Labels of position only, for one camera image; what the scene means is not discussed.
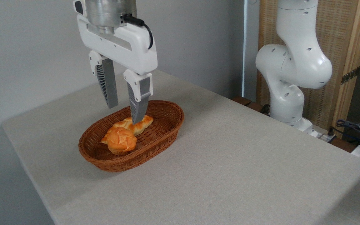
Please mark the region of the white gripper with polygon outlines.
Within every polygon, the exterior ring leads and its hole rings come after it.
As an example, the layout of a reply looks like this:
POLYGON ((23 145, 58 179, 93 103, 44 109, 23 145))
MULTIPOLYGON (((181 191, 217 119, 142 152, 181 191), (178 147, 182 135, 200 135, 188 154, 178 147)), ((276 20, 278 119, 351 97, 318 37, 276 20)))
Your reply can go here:
POLYGON ((152 71, 157 68, 156 46, 137 18, 136 1, 74 1, 84 45, 91 49, 92 74, 97 77, 108 108, 118 106, 113 61, 124 72, 132 123, 140 122, 153 95, 152 71))

